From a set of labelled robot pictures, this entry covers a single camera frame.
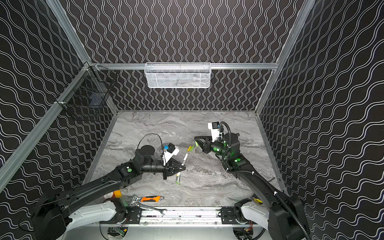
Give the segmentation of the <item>yellow white pen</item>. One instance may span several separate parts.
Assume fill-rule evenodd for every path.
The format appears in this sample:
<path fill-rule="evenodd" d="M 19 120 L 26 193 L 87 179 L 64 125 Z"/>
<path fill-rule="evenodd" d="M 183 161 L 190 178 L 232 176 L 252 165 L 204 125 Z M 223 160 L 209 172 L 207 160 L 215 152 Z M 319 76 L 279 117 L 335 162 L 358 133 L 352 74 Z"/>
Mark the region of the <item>yellow white pen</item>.
<path fill-rule="evenodd" d="M 183 159 L 182 165 L 185 165 L 186 160 L 187 160 L 187 158 L 188 158 L 188 155 L 189 155 L 189 153 L 190 153 L 191 147 L 192 147 L 192 146 L 189 146 L 189 148 L 187 149 L 187 153 L 186 153 L 186 155 L 185 155 L 185 157 L 184 157 L 184 159 Z"/>

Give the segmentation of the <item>green white pen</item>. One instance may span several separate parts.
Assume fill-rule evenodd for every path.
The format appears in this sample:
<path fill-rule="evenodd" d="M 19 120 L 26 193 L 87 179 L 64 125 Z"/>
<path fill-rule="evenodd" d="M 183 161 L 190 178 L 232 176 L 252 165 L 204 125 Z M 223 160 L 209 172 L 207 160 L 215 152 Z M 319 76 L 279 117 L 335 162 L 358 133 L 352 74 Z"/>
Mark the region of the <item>green white pen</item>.
<path fill-rule="evenodd" d="M 181 173 L 177 173 L 176 184 L 180 185 L 180 183 L 181 183 Z"/>

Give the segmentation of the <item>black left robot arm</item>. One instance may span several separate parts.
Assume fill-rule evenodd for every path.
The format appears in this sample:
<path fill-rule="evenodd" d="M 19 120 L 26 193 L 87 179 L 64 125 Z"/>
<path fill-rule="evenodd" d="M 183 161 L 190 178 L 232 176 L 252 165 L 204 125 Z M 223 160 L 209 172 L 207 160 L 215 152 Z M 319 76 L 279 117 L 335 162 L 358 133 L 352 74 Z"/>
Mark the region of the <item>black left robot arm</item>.
<path fill-rule="evenodd" d="M 105 194 L 136 183 L 144 173 L 162 173 L 167 179 L 185 169 L 173 158 L 164 164 L 156 159 L 154 147 L 145 145 L 135 151 L 133 159 L 118 165 L 103 177 L 67 191 L 44 193 L 30 210 L 35 237 L 38 240 L 61 237 L 73 222 L 70 216 L 75 211 Z"/>

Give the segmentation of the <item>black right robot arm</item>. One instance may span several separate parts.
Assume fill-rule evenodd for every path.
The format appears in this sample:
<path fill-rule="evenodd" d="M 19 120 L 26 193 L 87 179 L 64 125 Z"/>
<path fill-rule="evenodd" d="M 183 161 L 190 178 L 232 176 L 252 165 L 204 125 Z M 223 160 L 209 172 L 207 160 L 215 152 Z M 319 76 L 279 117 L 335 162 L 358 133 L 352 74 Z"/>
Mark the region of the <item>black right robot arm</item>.
<path fill-rule="evenodd" d="M 241 153 L 239 134 L 227 133 L 218 140 L 196 136 L 197 146 L 206 154 L 213 152 L 224 170 L 245 183 L 262 203 L 249 201 L 241 206 L 246 220 L 266 229 L 273 240 L 309 240 L 309 225 L 303 203 L 275 188 Z"/>

